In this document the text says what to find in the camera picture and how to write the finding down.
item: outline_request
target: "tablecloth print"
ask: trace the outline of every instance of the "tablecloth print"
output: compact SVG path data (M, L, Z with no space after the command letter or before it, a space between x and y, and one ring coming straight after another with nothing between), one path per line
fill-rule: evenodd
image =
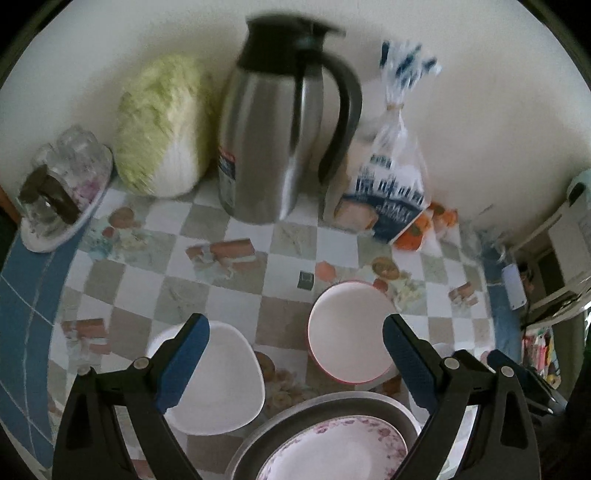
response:
M242 439L268 416L312 396L352 388L332 381L311 361L307 318L329 285L376 281L372 263L379 258L393 259L400 270L396 280L379 287L394 296L405 292L398 304L419 338L451 343L477 358L493 348L486 284L476 262L449 244L442 244L438 257L331 229L319 220L319 192L308 182L285 221L256 226L222 209L215 177L174 200L134 196L115 180L79 245L61 295L48 372L54 434L77 367L126 368L154 336L202 312L243 333L259 352L267 380L265 408L249 426L212 437L175 432L204 478L221 478ZM212 251L225 260L213 260ZM467 281L478 303L457 307L449 292ZM392 371L357 389L394 376ZM400 378L378 391L396 396ZM118 411L130 455L149 478L125 409Z

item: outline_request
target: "white bowl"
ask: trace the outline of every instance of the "white bowl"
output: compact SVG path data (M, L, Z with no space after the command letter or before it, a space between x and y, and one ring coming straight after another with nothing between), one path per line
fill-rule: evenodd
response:
M370 382L393 365L384 346L384 320L394 304L377 288L350 281L328 288L312 307L308 343L324 372L345 384Z
M148 346L152 357L183 325L160 333ZM176 407L164 418L188 435L218 435L254 420L265 403L261 369L248 341L227 323L209 322L209 342Z

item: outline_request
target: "white plate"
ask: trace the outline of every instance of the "white plate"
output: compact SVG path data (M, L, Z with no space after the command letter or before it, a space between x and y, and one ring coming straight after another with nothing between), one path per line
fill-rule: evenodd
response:
M390 480L408 449L389 423L362 415L310 427L281 445L256 480Z
M326 290L310 312L308 342L319 367L335 380L360 384L392 366L384 346L384 320L394 304L367 283L351 281Z
M183 325L163 331L148 346L152 357ZM251 346L233 326L209 322L209 343L166 421L188 435L217 435L243 427L259 414L265 384Z

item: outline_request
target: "stack of plates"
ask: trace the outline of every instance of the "stack of plates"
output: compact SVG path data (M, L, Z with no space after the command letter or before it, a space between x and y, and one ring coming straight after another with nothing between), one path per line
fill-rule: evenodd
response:
M385 395L323 395L253 432L232 458L226 478L389 480L420 431L410 411Z

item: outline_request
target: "food package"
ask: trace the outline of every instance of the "food package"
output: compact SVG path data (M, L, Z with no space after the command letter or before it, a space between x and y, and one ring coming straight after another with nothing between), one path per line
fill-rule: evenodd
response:
M392 243L431 203L425 162L402 121L402 103L421 76L440 68L420 44L394 41L383 43L380 68L386 111L360 124L329 184L323 218Z

